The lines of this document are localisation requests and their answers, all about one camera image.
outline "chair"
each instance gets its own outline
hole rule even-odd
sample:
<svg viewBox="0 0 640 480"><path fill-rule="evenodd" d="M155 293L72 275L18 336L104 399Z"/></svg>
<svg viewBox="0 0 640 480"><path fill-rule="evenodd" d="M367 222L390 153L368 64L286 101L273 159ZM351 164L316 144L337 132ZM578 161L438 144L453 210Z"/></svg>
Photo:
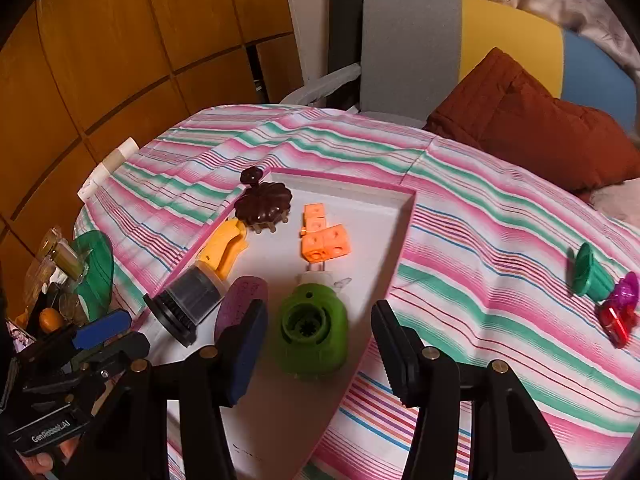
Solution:
<svg viewBox="0 0 640 480"><path fill-rule="evenodd" d="M360 61L282 103L308 105L359 80L357 113L421 128L494 46L554 97L603 110L635 130L636 86L607 54L538 16L485 0L364 0Z"/></svg>

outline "pink eraser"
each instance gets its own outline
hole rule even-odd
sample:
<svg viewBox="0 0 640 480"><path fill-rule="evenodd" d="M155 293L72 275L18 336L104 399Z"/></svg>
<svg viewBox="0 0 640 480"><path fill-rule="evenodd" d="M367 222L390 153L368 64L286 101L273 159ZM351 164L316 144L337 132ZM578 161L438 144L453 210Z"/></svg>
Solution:
<svg viewBox="0 0 640 480"><path fill-rule="evenodd" d="M225 328L235 326L242 321L252 300L263 300L267 304L267 282L256 276L240 276L235 280L222 299L216 326L213 329L213 341L218 341Z"/></svg>

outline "blue handle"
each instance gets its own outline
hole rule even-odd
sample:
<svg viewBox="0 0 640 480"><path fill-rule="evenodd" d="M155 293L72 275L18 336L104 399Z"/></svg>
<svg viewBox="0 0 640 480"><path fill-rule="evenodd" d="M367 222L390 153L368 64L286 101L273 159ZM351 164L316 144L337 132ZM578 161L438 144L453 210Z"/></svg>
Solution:
<svg viewBox="0 0 640 480"><path fill-rule="evenodd" d="M110 337L131 327L131 316L126 310L114 310L104 317L78 329L73 344L78 350L88 350Z"/></svg>

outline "green plastic toy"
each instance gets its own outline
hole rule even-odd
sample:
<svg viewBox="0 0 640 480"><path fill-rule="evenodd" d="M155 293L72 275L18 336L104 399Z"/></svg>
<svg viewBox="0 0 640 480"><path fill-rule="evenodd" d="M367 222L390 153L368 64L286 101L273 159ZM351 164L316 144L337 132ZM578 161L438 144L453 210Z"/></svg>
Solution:
<svg viewBox="0 0 640 480"><path fill-rule="evenodd" d="M589 296L593 301L604 301L616 285L610 274L593 256L593 248L583 243L575 257L573 291L578 296Z"/></svg>
<svg viewBox="0 0 640 480"><path fill-rule="evenodd" d="M278 326L276 350L287 373L327 374L347 359L347 313L328 286L297 286L280 307Z"/></svg>
<svg viewBox="0 0 640 480"><path fill-rule="evenodd" d="M71 248L84 261L87 271L76 287L87 306L89 322L104 316L111 303L113 288L113 248L101 231L88 231L71 242Z"/></svg>

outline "gray chair backrest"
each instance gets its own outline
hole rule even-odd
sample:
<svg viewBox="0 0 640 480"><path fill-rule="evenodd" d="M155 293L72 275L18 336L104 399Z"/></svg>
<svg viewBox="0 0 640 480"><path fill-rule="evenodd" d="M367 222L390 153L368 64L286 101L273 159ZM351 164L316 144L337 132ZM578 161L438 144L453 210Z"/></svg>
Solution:
<svg viewBox="0 0 640 480"><path fill-rule="evenodd" d="M458 84L462 0L364 0L360 109L419 120Z"/></svg>

